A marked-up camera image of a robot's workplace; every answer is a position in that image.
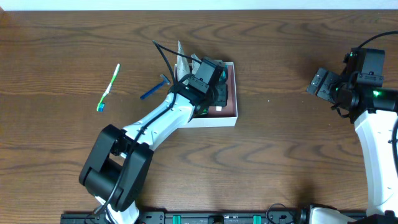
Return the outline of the Colgate toothpaste tube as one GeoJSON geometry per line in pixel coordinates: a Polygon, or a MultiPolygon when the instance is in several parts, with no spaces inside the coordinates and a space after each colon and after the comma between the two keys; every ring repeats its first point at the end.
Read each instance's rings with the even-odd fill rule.
{"type": "Polygon", "coordinates": [[[224,68],[218,80],[218,84],[216,86],[217,99],[214,103],[214,106],[216,107],[217,111],[221,111],[222,108],[227,105],[227,100],[228,100],[228,85],[226,83],[227,80],[228,80],[228,70],[224,68]]]}

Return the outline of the white box pink inside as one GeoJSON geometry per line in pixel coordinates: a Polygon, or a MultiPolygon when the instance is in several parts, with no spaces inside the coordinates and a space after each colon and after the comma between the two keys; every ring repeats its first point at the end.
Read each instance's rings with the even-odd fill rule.
{"type": "MultiPolygon", "coordinates": [[[[210,108],[210,115],[205,117],[194,117],[194,107],[184,96],[177,94],[177,99],[175,101],[174,107],[171,110],[174,118],[177,118],[178,128],[204,128],[204,127],[228,127],[234,126],[237,121],[237,101],[236,101],[236,84],[234,77],[234,67],[233,63],[222,63],[222,66],[228,70],[228,80],[226,81],[228,85],[228,100],[227,106],[223,107],[221,111],[217,111],[216,107],[210,108]]],[[[175,64],[174,77],[177,79],[176,75],[177,64],[175,64]]]]}

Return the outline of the clear pump soap bottle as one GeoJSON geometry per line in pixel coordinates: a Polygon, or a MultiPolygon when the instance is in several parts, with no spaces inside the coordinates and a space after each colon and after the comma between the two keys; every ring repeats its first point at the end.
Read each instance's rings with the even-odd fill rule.
{"type": "Polygon", "coordinates": [[[195,75],[201,65],[201,60],[195,54],[191,54],[191,58],[193,59],[192,60],[192,74],[195,75]]]}

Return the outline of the white Pantene tube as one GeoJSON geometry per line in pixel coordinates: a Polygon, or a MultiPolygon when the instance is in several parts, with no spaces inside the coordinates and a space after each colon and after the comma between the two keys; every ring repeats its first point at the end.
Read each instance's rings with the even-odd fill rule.
{"type": "Polygon", "coordinates": [[[184,85],[187,85],[189,83],[189,76],[191,74],[191,70],[188,64],[188,60],[185,57],[182,56],[177,56],[177,69],[176,69],[176,75],[177,75],[177,80],[181,81],[184,85]]]}

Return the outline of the blue disposable razor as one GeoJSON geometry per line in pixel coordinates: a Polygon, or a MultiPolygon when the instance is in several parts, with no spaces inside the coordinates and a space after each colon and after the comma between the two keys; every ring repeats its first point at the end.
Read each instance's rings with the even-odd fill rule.
{"type": "Polygon", "coordinates": [[[149,91],[147,91],[146,93],[141,95],[140,96],[141,100],[146,99],[148,96],[155,93],[162,86],[170,84],[170,80],[164,74],[161,74],[160,77],[161,77],[162,81],[160,83],[158,83],[156,86],[154,86],[153,88],[151,88],[149,91]]]}

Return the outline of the green white toothbrush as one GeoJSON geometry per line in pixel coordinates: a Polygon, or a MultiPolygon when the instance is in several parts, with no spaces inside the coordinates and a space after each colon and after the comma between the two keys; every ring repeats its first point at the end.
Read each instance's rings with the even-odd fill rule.
{"type": "Polygon", "coordinates": [[[103,112],[104,107],[105,107],[104,99],[106,98],[106,96],[107,96],[107,95],[109,94],[109,92],[111,91],[112,86],[113,86],[113,83],[114,83],[116,77],[118,76],[120,67],[121,67],[121,64],[118,63],[118,64],[116,65],[116,68],[114,69],[114,72],[113,72],[111,81],[109,82],[107,88],[105,89],[104,93],[102,94],[102,96],[101,96],[101,98],[100,98],[100,100],[99,100],[99,103],[97,104],[97,107],[96,107],[96,111],[97,111],[97,112],[103,112]]]}

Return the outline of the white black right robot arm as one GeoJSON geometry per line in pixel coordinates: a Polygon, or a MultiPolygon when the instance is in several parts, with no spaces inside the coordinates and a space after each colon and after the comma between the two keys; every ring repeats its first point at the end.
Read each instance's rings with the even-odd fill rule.
{"type": "Polygon", "coordinates": [[[357,77],[320,68],[307,92],[330,102],[358,136],[368,188],[359,223],[397,223],[397,91],[357,83],[357,77]]]}

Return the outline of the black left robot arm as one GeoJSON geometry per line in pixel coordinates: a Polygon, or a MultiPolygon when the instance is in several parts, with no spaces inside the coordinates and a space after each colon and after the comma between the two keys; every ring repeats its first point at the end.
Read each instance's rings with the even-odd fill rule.
{"type": "Polygon", "coordinates": [[[217,84],[207,94],[191,85],[172,86],[165,100],[147,116],[119,129],[105,127],[80,172],[79,182],[100,203],[85,223],[135,223],[140,194],[156,148],[176,129],[210,106],[224,106],[227,84],[217,84]]]}

